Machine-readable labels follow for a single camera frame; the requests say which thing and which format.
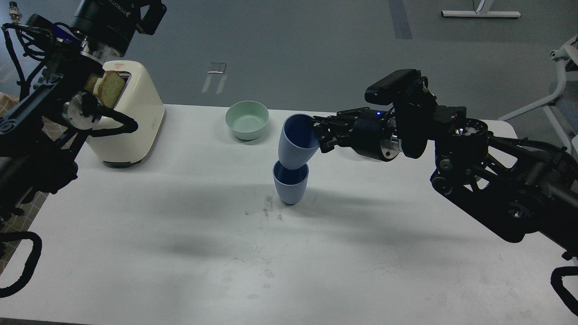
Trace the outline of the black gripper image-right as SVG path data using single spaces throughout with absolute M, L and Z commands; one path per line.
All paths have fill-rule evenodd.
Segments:
M 396 118 L 388 111 L 359 107 L 327 117 L 314 116 L 309 120 L 309 127 L 315 128 L 322 153 L 339 146 L 352 148 L 360 156 L 391 161 L 402 152 L 396 135 Z

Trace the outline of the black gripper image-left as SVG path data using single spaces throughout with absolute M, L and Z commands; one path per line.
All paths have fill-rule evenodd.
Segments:
M 141 9 L 148 6 L 142 17 Z M 136 31 L 154 35 L 167 7 L 161 0 L 83 0 L 72 31 L 107 45 L 116 57 L 124 57 Z

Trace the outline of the black robot arm image-left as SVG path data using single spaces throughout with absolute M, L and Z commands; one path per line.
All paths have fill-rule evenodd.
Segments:
M 37 193 L 78 177 L 84 142 L 112 165 L 139 163 L 164 109 L 144 68 L 124 57 L 135 33 L 153 35 L 160 0 L 83 0 L 70 24 L 38 14 L 26 23 L 15 1 L 1 25 L 17 73 L 19 102 L 1 115 L 1 224 Z

